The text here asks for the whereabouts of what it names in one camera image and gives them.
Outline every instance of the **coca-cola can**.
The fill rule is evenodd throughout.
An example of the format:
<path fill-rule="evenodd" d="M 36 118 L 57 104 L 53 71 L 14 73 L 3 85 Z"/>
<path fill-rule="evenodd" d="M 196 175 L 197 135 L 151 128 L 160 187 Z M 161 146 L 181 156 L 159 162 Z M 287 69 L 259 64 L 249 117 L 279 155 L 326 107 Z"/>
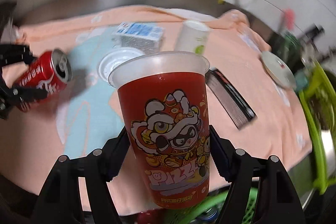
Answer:
<path fill-rule="evenodd" d="M 34 86 L 44 89 L 48 96 L 43 100 L 34 102 L 22 102 L 18 107 L 23 112 L 27 112 L 47 100 L 53 95 L 64 90 L 72 78 L 70 62 L 64 52 L 60 49 L 44 52 L 38 59 L 30 64 L 29 69 L 23 73 L 13 85 Z"/>

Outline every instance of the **silver screw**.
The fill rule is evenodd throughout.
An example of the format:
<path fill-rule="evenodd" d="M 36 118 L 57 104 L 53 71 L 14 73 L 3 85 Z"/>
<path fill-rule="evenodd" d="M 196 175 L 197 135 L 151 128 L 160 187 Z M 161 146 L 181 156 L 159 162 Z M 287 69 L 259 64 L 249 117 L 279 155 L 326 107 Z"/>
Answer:
<path fill-rule="evenodd" d="M 65 156 L 65 155 L 62 155 L 58 158 L 59 162 L 65 162 L 66 160 L 67 160 L 67 156 Z"/>
<path fill-rule="evenodd" d="M 278 162 L 279 158 L 277 156 L 271 156 L 271 161 Z"/>
<path fill-rule="evenodd" d="M 99 156 L 102 152 L 103 152 L 103 151 L 102 151 L 101 149 L 96 149 L 96 150 L 93 151 L 93 154 L 94 154 L 95 156 Z"/>
<path fill-rule="evenodd" d="M 238 148 L 236 149 L 236 154 L 242 156 L 242 155 L 245 155 L 245 151 L 241 148 Z"/>

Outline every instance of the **lion dance cartoon illustration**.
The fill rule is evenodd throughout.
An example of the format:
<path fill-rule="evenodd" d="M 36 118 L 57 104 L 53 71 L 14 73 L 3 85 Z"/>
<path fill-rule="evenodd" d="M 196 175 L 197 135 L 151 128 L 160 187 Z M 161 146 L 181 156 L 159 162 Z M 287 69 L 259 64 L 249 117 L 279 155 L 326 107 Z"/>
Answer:
<path fill-rule="evenodd" d="M 149 165 L 177 168 L 196 158 L 203 177 L 208 174 L 210 145 L 207 136 L 200 137 L 201 130 L 200 110 L 189 104 L 182 90 L 168 93 L 163 102 L 149 100 L 144 121 L 134 121 L 131 126 L 137 146 L 148 155 L 161 156 L 160 161 L 147 158 Z"/>

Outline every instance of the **red plastic cup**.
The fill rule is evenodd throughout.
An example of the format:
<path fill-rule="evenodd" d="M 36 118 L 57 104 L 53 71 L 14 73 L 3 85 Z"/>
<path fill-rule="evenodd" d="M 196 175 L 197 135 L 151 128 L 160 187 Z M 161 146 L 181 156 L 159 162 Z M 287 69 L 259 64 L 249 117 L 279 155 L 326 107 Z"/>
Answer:
<path fill-rule="evenodd" d="M 145 185 L 163 208 L 191 207 L 208 194 L 208 69 L 209 61 L 194 53 L 159 52 L 109 76 Z"/>

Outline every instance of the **tissue box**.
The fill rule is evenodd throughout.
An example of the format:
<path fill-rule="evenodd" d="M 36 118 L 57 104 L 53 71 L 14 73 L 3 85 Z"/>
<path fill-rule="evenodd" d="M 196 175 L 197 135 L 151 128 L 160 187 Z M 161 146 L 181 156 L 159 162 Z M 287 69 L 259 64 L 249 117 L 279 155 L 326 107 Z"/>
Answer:
<path fill-rule="evenodd" d="M 154 24 L 123 22 L 115 34 L 121 47 L 134 47 L 149 54 L 160 50 L 163 31 Z"/>

